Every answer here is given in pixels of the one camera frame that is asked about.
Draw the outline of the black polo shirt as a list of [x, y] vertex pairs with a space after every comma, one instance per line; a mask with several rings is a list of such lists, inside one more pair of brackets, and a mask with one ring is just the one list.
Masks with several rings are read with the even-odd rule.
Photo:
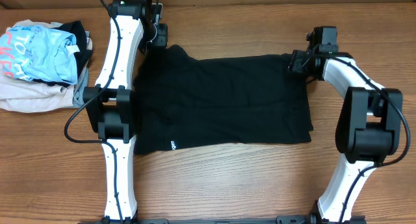
[[150, 51], [134, 80], [135, 153], [221, 143], [309, 143], [306, 78], [289, 54], [197, 60], [173, 45]]

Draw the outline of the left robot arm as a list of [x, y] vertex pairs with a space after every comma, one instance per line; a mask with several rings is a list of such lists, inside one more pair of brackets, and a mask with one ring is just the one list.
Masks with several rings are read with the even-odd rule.
[[105, 155], [107, 201], [101, 223], [137, 223], [133, 188], [134, 111], [133, 70], [138, 52], [166, 45], [166, 27], [159, 25], [159, 0], [113, 0], [106, 7], [110, 38], [95, 85], [84, 90], [84, 103]]

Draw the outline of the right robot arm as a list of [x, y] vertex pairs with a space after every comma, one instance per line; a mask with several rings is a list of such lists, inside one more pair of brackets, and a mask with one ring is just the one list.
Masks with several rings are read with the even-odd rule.
[[339, 51], [337, 28], [320, 26], [307, 34], [305, 51], [292, 53], [288, 70], [331, 84], [343, 98], [335, 131], [340, 157], [325, 192], [306, 216], [279, 216], [277, 223], [365, 223], [365, 217], [353, 216], [352, 209], [365, 182], [378, 168], [388, 166], [387, 156], [399, 145], [405, 130], [403, 153], [411, 144], [408, 122], [402, 113], [400, 90], [385, 88], [361, 71], [354, 58]]

